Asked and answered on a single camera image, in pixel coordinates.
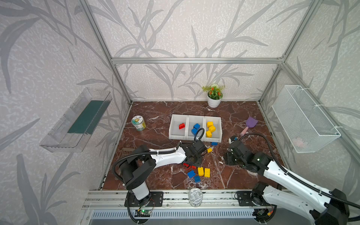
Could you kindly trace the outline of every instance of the clear plastic shelf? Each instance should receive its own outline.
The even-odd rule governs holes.
[[[40,146],[50,152],[82,152],[111,100],[109,91],[85,88]]]

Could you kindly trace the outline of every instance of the potted plant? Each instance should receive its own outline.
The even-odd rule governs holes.
[[[203,91],[207,93],[207,103],[211,108],[216,108],[219,106],[222,100],[222,90],[225,86],[219,86],[217,84],[212,84],[211,86],[202,87]]]

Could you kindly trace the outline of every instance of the white flower pot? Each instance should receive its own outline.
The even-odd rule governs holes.
[[[211,98],[209,98],[209,95],[207,95],[207,94],[206,94],[206,97],[207,97],[207,104],[209,104],[209,106],[210,106],[211,108],[216,108],[216,107],[218,107],[218,106],[220,105],[221,100],[222,100],[222,98],[219,99],[219,100],[211,99]]]

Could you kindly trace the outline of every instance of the transparent container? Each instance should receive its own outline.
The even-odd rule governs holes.
[[[300,85],[285,85],[273,109],[296,152],[316,152],[341,136]]]
[[[40,146],[50,152],[82,152],[111,100],[109,91],[85,88]]]

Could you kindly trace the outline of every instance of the can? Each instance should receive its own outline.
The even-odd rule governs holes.
[[[189,203],[194,207],[201,205],[203,199],[203,193],[198,188],[192,188],[189,191]]]
[[[142,131],[146,127],[145,120],[142,116],[134,116],[131,119],[131,123],[138,131]]]

